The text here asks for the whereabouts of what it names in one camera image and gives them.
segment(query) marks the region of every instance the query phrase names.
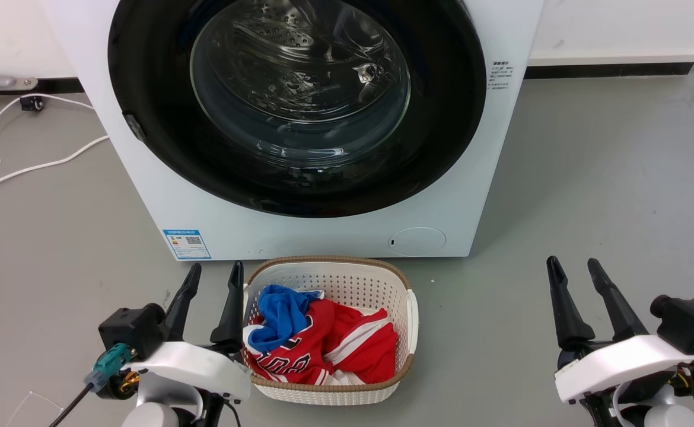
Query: front-load washing machine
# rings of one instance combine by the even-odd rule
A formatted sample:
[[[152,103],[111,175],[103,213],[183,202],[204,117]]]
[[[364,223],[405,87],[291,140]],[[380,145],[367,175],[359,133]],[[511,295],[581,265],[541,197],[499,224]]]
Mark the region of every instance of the front-load washing machine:
[[[542,0],[43,0],[179,260],[471,250]]]

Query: brown basket rim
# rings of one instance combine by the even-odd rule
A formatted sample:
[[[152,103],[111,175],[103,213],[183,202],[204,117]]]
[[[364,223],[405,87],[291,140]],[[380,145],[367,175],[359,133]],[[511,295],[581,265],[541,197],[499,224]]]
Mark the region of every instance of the brown basket rim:
[[[255,271],[252,272],[252,275],[250,275],[249,279],[247,280],[247,283],[251,283],[260,272],[265,270],[268,267],[272,267],[273,265],[279,265],[279,264],[290,264],[290,263],[295,263],[295,262],[339,262],[339,263],[344,263],[344,264],[363,264],[363,265],[371,265],[373,267],[382,267],[385,268],[392,273],[395,273],[396,276],[402,281],[402,284],[404,284],[405,289],[410,290],[410,281],[408,280],[407,276],[402,273],[399,268],[395,267],[394,265],[391,265],[388,262],[383,262],[382,260],[376,260],[376,259],[359,259],[358,257],[336,257],[336,256],[301,256],[301,257],[280,257],[279,259],[272,259],[272,260],[267,260],[266,262],[263,262],[263,264],[260,264],[260,266],[255,269]],[[247,360],[247,357],[249,357],[249,352],[246,351],[246,349],[243,351],[244,353],[244,364],[247,365],[247,367],[250,367],[249,360]],[[405,375],[408,373],[410,370],[411,365],[413,364],[413,358],[415,357],[414,354],[409,353],[408,357],[405,359],[405,363],[402,365],[401,369],[395,373],[395,375],[390,378],[387,381],[383,381],[377,384],[361,384],[361,385],[311,385],[311,384],[293,384],[293,383],[286,383],[286,382],[279,382],[279,381],[271,381],[271,380],[266,380],[265,378],[261,378],[258,376],[254,371],[250,375],[250,378],[252,379],[252,384],[255,384],[256,386],[259,387],[271,387],[271,388],[279,388],[282,390],[292,390],[292,391],[315,391],[319,393],[354,393],[354,392],[359,392],[359,391],[378,391],[378,390],[383,390],[385,388],[392,387],[394,384],[397,384],[402,378],[405,377]]]

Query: teal connector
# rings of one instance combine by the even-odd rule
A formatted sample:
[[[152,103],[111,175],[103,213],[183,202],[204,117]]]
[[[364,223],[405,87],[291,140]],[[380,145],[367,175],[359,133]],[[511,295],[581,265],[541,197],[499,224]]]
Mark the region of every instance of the teal connector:
[[[97,392],[102,390],[102,387],[107,384],[112,375],[116,375],[125,364],[135,356],[135,352],[128,349],[124,343],[119,343],[112,346],[97,363],[94,363],[94,368],[84,378],[84,384],[90,387],[91,391]]]

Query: black door rim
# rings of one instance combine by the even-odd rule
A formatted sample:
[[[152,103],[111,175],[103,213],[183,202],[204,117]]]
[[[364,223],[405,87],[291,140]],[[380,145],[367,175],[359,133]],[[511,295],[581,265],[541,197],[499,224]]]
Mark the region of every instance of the black door rim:
[[[272,214],[350,216],[418,194],[468,148],[487,75],[463,6],[342,0],[382,25],[404,54],[412,84],[405,118],[378,149],[341,170],[287,170],[231,149],[193,93],[188,57],[204,24],[233,2],[121,0],[110,30],[110,76],[126,120],[152,153],[196,186]]]

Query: laundry basket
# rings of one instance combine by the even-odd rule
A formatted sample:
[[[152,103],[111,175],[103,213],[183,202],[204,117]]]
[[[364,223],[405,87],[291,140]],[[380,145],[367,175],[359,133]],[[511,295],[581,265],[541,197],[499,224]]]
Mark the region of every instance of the laundry basket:
[[[263,263],[244,285],[245,324],[259,316],[257,298],[270,284],[294,290],[323,290],[325,297],[355,308],[385,308],[397,333],[395,375],[379,384],[308,385],[269,381],[256,374],[252,384],[268,397],[311,405],[366,405],[387,399],[408,373],[418,339],[418,303],[410,282],[393,265],[354,257],[283,257]],[[244,363],[252,363],[244,351]]]

